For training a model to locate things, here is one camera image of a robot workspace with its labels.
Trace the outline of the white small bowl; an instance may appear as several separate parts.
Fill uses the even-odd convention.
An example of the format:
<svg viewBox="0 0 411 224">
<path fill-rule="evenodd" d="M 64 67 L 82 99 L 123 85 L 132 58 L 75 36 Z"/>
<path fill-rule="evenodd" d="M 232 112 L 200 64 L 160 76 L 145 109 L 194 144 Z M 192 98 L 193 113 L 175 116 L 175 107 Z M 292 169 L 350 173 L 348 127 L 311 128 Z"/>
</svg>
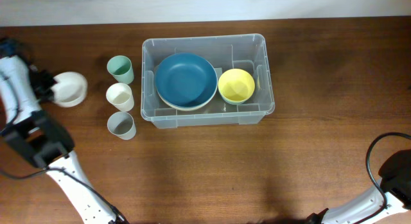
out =
<svg viewBox="0 0 411 224">
<path fill-rule="evenodd" d="M 82 74 L 69 71 L 60 73 L 53 79 L 56 81 L 51 88 L 54 104 L 68 108 L 79 105 L 85 99 L 88 83 Z"/>
</svg>

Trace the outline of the mint green cup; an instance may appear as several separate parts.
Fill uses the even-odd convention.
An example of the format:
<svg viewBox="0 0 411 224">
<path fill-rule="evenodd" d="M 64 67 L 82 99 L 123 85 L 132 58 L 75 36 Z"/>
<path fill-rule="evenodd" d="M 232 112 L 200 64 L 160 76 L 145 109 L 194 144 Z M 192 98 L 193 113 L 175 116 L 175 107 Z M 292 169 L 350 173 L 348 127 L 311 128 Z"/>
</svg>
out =
<svg viewBox="0 0 411 224">
<path fill-rule="evenodd" d="M 134 80 L 132 63 L 126 56 L 112 57 L 107 63 L 107 70 L 119 83 L 130 84 Z"/>
</svg>

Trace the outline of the cream white cup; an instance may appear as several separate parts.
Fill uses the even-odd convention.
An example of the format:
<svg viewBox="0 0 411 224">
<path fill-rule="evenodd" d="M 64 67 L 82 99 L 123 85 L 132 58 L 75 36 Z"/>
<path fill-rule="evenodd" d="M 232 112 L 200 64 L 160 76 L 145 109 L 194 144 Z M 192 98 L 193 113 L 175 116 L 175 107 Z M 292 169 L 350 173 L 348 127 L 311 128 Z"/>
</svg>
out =
<svg viewBox="0 0 411 224">
<path fill-rule="evenodd" d="M 106 99 L 121 112 L 128 112 L 135 105 L 132 89 L 125 83 L 111 85 L 106 91 Z"/>
</svg>

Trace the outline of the grey cup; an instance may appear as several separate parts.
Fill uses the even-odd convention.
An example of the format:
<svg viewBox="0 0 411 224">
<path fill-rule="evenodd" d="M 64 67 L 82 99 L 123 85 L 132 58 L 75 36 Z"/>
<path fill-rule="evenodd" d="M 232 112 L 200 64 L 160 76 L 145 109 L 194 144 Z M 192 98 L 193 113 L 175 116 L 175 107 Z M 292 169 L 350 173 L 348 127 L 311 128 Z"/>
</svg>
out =
<svg viewBox="0 0 411 224">
<path fill-rule="evenodd" d="M 137 133 L 134 118 L 128 112 L 116 112 L 107 121 L 109 132 L 120 139 L 131 140 Z"/>
</svg>

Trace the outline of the blue plate bowl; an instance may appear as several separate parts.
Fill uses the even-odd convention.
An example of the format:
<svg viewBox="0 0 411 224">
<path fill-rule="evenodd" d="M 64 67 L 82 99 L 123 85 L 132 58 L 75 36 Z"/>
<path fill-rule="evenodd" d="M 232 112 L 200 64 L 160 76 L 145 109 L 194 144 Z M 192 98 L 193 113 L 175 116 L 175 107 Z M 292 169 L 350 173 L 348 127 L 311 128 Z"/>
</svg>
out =
<svg viewBox="0 0 411 224">
<path fill-rule="evenodd" d="M 218 77 L 205 58 L 177 53 L 165 58 L 155 74 L 155 86 L 163 101 L 182 109 L 204 106 L 216 94 Z"/>
</svg>

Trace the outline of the yellow small bowl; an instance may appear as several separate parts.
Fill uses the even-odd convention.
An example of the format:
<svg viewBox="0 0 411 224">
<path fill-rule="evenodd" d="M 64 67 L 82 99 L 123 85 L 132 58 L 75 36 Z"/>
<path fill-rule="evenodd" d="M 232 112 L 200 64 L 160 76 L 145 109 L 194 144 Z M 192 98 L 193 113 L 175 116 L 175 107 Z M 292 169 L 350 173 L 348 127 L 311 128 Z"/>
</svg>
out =
<svg viewBox="0 0 411 224">
<path fill-rule="evenodd" d="M 255 86 L 252 75 L 243 69 L 229 69 L 218 79 L 220 95 L 234 101 L 250 99 Z"/>
</svg>

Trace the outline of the mint green small bowl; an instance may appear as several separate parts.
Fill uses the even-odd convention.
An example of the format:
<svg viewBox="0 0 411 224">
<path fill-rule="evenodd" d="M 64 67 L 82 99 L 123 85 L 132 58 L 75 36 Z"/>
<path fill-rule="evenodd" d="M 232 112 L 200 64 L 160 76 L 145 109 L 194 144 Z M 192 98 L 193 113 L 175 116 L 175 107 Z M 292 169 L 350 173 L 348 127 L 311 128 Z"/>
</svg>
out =
<svg viewBox="0 0 411 224">
<path fill-rule="evenodd" d="M 228 99 L 228 98 L 226 98 L 226 97 L 224 97 L 224 96 L 222 96 L 222 99 L 223 99 L 225 102 L 227 102 L 228 104 L 231 104 L 231 105 L 241 105 L 241 104 L 243 104 L 244 102 L 246 102 L 247 100 L 249 100 L 249 98 L 247 98 L 247 99 L 240 100 L 240 101 L 234 101 L 234 100 L 230 100 L 230 99 Z"/>
</svg>

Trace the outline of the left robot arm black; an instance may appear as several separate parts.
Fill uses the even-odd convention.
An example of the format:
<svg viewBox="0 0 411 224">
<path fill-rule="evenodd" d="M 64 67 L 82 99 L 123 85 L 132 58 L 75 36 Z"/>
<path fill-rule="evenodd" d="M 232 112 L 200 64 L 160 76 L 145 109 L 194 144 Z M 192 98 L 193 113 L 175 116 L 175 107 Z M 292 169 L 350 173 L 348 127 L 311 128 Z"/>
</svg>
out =
<svg viewBox="0 0 411 224">
<path fill-rule="evenodd" d="M 61 188 L 84 223 L 127 223 L 125 216 L 100 193 L 83 172 L 67 130 L 39 105 L 52 99 L 56 83 L 47 71 L 38 71 L 20 56 L 1 58 L 1 99 L 6 126 L 1 131 L 9 147 L 47 174 Z"/>
</svg>

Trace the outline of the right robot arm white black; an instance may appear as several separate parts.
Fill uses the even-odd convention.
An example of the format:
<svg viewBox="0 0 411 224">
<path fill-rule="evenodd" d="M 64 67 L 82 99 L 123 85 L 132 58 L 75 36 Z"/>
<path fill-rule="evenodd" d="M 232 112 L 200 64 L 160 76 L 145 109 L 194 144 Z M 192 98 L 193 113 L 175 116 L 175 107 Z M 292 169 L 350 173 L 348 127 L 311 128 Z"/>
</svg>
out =
<svg viewBox="0 0 411 224">
<path fill-rule="evenodd" d="M 314 224 L 376 223 L 388 216 L 410 210 L 410 150 L 401 150 L 388 158 L 381 166 L 378 183 L 387 197 L 383 207 L 380 192 L 371 187 L 359 197 L 334 208 L 311 214 L 304 220 Z"/>
</svg>

